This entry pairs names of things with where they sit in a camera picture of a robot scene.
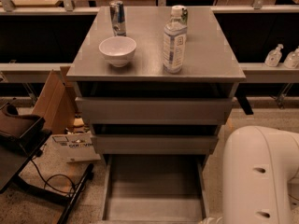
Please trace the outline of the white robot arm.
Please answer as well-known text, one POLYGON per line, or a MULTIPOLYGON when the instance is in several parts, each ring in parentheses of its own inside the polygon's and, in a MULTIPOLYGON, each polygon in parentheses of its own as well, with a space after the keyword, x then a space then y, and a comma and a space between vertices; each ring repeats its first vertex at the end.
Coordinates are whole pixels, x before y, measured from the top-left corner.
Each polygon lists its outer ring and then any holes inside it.
POLYGON ((223 150, 222 216, 199 224, 292 224, 298 206, 299 133, 245 126, 223 150))

